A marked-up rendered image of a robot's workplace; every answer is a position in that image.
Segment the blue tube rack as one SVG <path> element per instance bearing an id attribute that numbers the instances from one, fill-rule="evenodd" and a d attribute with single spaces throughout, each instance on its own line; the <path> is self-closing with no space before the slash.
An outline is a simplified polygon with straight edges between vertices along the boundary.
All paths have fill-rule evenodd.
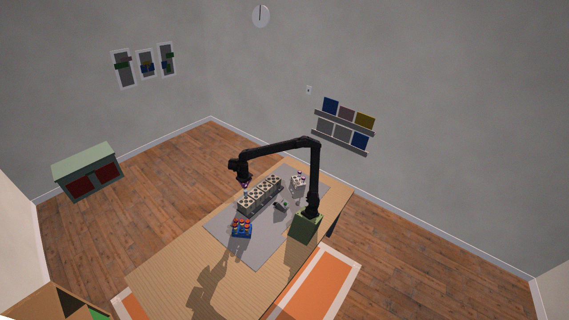
<path id="1" fill-rule="evenodd" d="M 238 228 L 238 231 L 236 231 L 236 232 L 232 229 L 232 236 L 233 236 L 233 237 L 249 238 L 249 239 L 251 238 L 251 234 L 252 234 L 252 224 L 250 224 L 250 228 L 249 228 L 249 232 L 248 232 L 248 233 L 246 233 L 246 232 L 244 231 L 244 227 L 243 227 L 243 228 L 240 227 L 240 223 L 239 223 L 239 226 L 238 226 L 237 228 Z M 243 229 L 243 230 L 240 230 L 240 229 Z M 234 233 L 238 233 L 238 234 L 234 234 Z M 249 234 L 249 235 L 246 235 L 246 234 Z"/>

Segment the beige tube rack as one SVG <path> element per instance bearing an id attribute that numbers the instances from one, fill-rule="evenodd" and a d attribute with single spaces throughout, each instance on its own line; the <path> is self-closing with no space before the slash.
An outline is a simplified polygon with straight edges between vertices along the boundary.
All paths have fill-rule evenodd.
<path id="1" fill-rule="evenodd" d="M 292 176 L 291 177 L 291 183 L 292 183 L 292 185 L 296 191 L 305 190 L 306 183 L 301 184 L 301 177 L 298 178 L 297 176 Z"/>

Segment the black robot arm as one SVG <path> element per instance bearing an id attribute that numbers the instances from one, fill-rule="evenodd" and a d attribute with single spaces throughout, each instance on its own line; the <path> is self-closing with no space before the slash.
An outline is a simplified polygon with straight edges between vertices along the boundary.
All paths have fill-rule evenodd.
<path id="1" fill-rule="evenodd" d="M 310 136 L 301 136 L 292 140 L 284 140 L 282 142 L 268 144 L 262 147 L 248 148 L 240 152 L 238 156 L 239 158 L 229 160 L 228 169 L 236 172 L 236 176 L 240 178 L 240 172 L 248 171 L 248 160 L 277 152 L 291 150 L 293 148 L 311 148 L 309 191 L 306 197 L 306 202 L 308 202 L 308 205 L 306 206 L 305 210 L 301 211 L 301 214 L 303 216 L 305 216 L 308 220 L 311 220 L 320 215 L 318 212 L 318 207 L 320 204 L 318 183 L 321 142 L 319 140 L 315 140 Z"/>

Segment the grey flat mat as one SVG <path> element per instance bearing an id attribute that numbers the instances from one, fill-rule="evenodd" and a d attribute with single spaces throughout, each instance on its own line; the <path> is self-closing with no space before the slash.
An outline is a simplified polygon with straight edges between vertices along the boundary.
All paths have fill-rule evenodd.
<path id="1" fill-rule="evenodd" d="M 241 195 L 233 203 L 230 203 L 221 212 L 208 220 L 203 227 L 220 241 L 227 249 L 236 255 L 240 260 L 252 268 L 255 272 L 272 256 L 272 254 L 282 245 L 286 237 L 282 233 L 292 224 L 293 216 L 306 202 L 307 192 L 309 191 L 310 176 L 301 172 L 301 176 L 305 176 L 305 190 L 296 191 L 291 183 L 291 177 L 297 176 L 297 169 L 283 163 L 272 173 L 282 178 L 281 185 L 284 187 L 274 198 L 264 205 L 249 220 L 252 224 L 251 238 L 239 238 L 232 236 L 233 219 L 248 219 L 242 213 L 238 212 L 236 202 L 243 198 Z M 253 190 L 258 184 L 264 181 L 268 176 L 264 177 L 256 185 L 250 188 Z M 274 202 L 279 202 L 285 198 L 289 209 L 285 213 L 276 209 Z"/>

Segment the white button box with label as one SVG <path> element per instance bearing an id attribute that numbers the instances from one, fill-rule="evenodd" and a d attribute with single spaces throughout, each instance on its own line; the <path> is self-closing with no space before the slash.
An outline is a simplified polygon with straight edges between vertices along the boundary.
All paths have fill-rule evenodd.
<path id="1" fill-rule="evenodd" d="M 273 205 L 276 206 L 276 209 L 278 209 L 279 211 L 285 213 L 287 211 L 287 209 L 289 209 L 288 205 L 290 203 L 287 202 L 287 200 L 285 198 L 282 198 L 279 200 L 279 202 L 275 202 L 273 203 Z"/>

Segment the beige bucket adapter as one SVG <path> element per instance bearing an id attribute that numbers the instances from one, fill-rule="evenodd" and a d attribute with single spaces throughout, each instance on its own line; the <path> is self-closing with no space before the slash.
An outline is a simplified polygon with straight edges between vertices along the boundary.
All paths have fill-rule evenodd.
<path id="1" fill-rule="evenodd" d="M 264 192 L 258 190 L 258 188 L 254 187 L 253 190 L 249 191 L 248 196 L 255 200 L 255 207 L 260 205 L 264 201 Z"/>
<path id="2" fill-rule="evenodd" d="M 260 184 L 258 184 L 256 186 L 256 188 L 258 188 L 261 191 L 264 191 L 264 198 L 267 199 L 269 197 L 269 195 L 271 195 L 273 193 L 273 185 L 269 184 L 267 181 L 262 181 Z"/>
<path id="3" fill-rule="evenodd" d="M 244 196 L 236 202 L 236 204 L 239 211 L 244 213 L 246 216 L 255 209 L 255 201 L 248 196 Z"/>
<path id="4" fill-rule="evenodd" d="M 281 186 L 282 178 L 274 175 L 273 173 L 265 179 L 269 184 L 273 185 L 273 191 L 276 191 Z"/>

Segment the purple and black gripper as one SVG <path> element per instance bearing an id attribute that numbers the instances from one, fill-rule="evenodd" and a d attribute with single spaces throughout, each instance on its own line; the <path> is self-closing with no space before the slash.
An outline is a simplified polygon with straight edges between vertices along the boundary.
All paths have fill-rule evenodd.
<path id="1" fill-rule="evenodd" d="M 236 180 L 241 184 L 242 188 L 244 188 L 245 184 L 248 185 L 250 183 L 250 181 L 252 180 L 252 176 L 253 176 L 253 174 L 250 173 L 249 171 L 240 172 L 240 178 L 237 176 Z"/>

